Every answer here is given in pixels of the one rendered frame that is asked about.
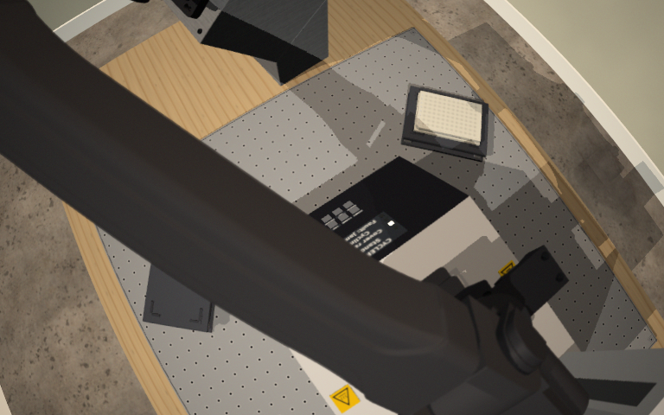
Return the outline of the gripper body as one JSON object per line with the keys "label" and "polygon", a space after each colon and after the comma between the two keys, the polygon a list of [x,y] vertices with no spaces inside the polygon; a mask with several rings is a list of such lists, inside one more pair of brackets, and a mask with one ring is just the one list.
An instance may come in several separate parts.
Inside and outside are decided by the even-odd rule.
{"label": "gripper body", "polygon": [[436,284],[450,293],[453,297],[465,289],[459,278],[451,276],[444,267],[436,269],[432,274],[424,278],[422,282]]}

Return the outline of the cream well plate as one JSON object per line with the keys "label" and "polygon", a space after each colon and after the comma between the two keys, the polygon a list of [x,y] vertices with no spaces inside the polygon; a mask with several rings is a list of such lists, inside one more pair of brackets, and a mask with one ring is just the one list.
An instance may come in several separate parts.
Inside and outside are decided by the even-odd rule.
{"label": "cream well plate", "polygon": [[482,105],[420,91],[414,130],[424,134],[480,145]]}

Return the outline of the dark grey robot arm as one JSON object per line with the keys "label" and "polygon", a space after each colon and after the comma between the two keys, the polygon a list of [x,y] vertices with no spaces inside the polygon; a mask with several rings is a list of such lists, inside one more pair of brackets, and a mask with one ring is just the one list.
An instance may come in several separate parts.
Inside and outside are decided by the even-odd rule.
{"label": "dark grey robot arm", "polygon": [[493,288],[483,280],[454,297],[396,271],[99,70],[28,0],[0,0],[0,154],[179,283],[391,412],[587,409],[589,394],[531,319],[569,282],[545,245]]}

